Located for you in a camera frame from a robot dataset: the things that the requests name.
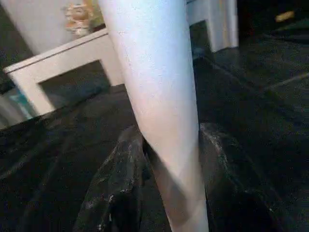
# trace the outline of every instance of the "white wall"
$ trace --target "white wall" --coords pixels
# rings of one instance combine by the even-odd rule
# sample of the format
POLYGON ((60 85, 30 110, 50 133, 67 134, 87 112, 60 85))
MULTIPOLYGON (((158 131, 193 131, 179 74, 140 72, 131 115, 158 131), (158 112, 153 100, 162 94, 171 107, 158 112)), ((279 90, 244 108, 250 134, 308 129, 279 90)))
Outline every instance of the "white wall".
POLYGON ((24 40, 36 54, 72 40, 63 7, 79 0, 0 0, 24 40))

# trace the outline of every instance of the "white furniture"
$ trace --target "white furniture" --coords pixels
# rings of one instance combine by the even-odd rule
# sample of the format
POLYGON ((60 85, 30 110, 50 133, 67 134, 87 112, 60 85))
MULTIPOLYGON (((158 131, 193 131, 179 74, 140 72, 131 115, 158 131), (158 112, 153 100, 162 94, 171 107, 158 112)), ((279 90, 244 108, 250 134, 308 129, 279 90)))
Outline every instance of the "white furniture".
POLYGON ((119 60, 107 29, 13 64, 4 71, 24 93, 37 114, 43 115, 55 108, 43 92, 40 82, 96 60, 101 62, 112 86, 123 84, 119 60))
POLYGON ((186 0, 189 25, 205 20, 210 49, 238 46, 237 0, 186 0))

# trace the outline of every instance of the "white table leg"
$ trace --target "white table leg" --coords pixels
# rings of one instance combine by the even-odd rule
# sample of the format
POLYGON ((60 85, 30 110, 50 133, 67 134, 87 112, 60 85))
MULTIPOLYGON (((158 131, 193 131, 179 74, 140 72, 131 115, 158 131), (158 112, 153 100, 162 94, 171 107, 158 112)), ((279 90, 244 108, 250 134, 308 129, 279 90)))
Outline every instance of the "white table leg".
POLYGON ((15 78, 14 75, 11 75, 11 78, 38 115, 44 115, 55 110, 39 84, 29 79, 15 78))

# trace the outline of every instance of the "dark fabric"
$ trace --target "dark fabric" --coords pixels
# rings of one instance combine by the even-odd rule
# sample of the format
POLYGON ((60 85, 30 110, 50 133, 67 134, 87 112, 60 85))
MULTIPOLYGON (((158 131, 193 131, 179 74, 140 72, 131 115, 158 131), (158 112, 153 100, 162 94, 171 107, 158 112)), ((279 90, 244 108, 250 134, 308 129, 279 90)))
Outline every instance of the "dark fabric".
MULTIPOLYGON (((72 231, 92 178, 135 124, 126 90, 117 87, 0 131, 1 231, 72 231)), ((145 204, 143 231, 169 225, 154 185, 145 180, 143 195, 156 203, 145 204)))
POLYGON ((308 49, 261 36, 194 66, 199 120, 221 125, 237 139, 258 176, 254 189, 284 231, 309 227, 308 49))
POLYGON ((139 231, 143 173, 150 171, 142 144, 137 127, 122 132, 91 181, 73 231, 139 231))

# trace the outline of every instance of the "white table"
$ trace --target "white table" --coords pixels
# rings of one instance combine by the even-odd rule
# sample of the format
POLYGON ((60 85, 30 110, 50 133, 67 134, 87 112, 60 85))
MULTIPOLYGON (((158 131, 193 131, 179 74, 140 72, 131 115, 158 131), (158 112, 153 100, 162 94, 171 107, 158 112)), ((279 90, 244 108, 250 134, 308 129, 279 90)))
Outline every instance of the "white table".
POLYGON ((101 62, 112 86, 123 84, 120 63, 107 29, 13 64, 4 71, 24 93, 37 114, 43 115, 55 108, 40 83, 96 60, 101 62))

